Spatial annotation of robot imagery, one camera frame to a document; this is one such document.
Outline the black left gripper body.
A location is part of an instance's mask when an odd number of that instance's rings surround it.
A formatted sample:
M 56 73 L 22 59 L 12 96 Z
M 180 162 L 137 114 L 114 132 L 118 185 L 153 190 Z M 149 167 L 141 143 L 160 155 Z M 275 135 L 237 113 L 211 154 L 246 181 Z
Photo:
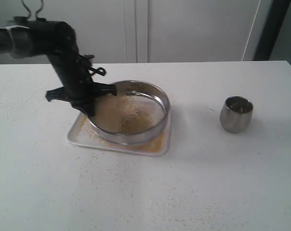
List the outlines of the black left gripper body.
M 92 93 L 91 74 L 77 56 L 58 53 L 49 54 L 47 58 L 62 83 L 62 87 L 46 92 L 47 101 L 66 101 L 72 105 L 72 102 L 93 102 L 97 98 Z

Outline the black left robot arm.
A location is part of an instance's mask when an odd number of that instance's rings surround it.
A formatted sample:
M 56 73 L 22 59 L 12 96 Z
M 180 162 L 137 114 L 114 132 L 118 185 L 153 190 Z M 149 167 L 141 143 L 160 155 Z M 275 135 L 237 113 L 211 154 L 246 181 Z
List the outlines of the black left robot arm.
M 0 28 L 0 54 L 15 59 L 47 56 L 62 83 L 62 87 L 46 92 L 47 101 L 69 102 L 87 116 L 94 116 L 96 98 L 117 94 L 114 84 L 93 81 L 93 75 L 104 76 L 106 70 L 94 68 L 92 56 L 79 53 L 75 30 L 66 22 L 15 17 L 11 26 Z

